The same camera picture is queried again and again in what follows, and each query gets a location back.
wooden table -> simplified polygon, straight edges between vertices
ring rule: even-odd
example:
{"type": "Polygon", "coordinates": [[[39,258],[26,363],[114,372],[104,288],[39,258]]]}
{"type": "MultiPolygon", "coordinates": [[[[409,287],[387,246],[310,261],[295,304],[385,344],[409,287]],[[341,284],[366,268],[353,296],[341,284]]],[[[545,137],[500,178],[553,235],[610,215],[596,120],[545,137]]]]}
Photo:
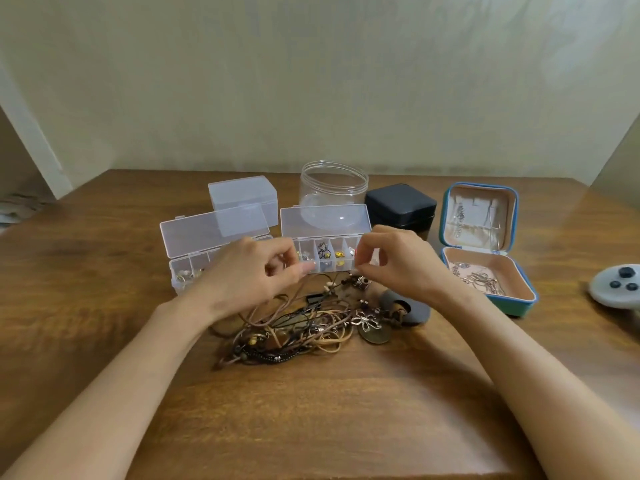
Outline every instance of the wooden table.
{"type": "MultiPolygon", "coordinates": [[[[158,224],[211,210],[235,173],[108,171],[0,236],[0,471],[173,297],[158,224]]],[[[272,174],[282,207],[298,175],[272,174]]],[[[441,201],[457,178],[373,176],[441,201]]],[[[640,214],[573,180],[476,178],[520,193],[511,255],[540,293],[518,323],[640,427],[640,328],[585,295],[640,262],[640,214]]],[[[437,224],[431,236],[436,236],[437,224]]],[[[272,228],[278,235],[279,229],[272,228]]],[[[441,316],[384,346],[212,372],[203,336],[133,462],[132,479],[536,478],[516,421],[441,316]]]]}

black jewelry box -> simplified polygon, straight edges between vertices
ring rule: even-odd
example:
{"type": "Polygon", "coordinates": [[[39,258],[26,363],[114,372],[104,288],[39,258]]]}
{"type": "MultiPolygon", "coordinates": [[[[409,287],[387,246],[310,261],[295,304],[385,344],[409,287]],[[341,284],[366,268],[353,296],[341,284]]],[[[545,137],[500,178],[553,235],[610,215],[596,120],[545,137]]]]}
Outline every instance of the black jewelry box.
{"type": "Polygon", "coordinates": [[[438,202],[411,185],[396,184],[370,190],[365,196],[371,225],[384,224],[428,233],[438,202]]]}

round plastic container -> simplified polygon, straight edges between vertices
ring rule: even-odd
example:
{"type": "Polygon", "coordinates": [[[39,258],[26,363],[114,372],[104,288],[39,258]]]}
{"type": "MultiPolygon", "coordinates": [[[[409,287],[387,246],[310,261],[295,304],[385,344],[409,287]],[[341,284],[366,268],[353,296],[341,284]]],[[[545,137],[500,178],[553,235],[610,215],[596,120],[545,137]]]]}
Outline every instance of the round plastic container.
{"type": "Polygon", "coordinates": [[[302,167],[300,206],[364,203],[369,177],[361,169],[318,160],[302,167]]]}

teal jewelry box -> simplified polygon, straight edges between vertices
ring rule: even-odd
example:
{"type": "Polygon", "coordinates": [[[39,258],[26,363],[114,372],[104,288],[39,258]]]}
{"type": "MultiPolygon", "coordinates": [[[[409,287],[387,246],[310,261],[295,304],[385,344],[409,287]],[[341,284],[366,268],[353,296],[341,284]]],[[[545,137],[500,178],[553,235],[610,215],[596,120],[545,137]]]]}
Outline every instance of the teal jewelry box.
{"type": "Polygon", "coordinates": [[[459,182],[444,194],[440,241],[444,264],[485,293],[506,315],[524,316],[538,294],[508,256],[516,236],[518,193],[510,187],[459,182]]]}

black knob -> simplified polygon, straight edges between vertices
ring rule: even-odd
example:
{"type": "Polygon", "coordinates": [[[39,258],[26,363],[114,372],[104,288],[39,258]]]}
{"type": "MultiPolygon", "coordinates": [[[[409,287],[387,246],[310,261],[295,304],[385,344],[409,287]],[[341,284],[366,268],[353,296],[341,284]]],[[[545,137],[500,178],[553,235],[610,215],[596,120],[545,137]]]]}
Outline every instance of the black knob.
{"type": "Polygon", "coordinates": [[[636,270],[632,267],[625,266],[618,270],[618,274],[620,278],[633,278],[636,275],[636,270]]]}

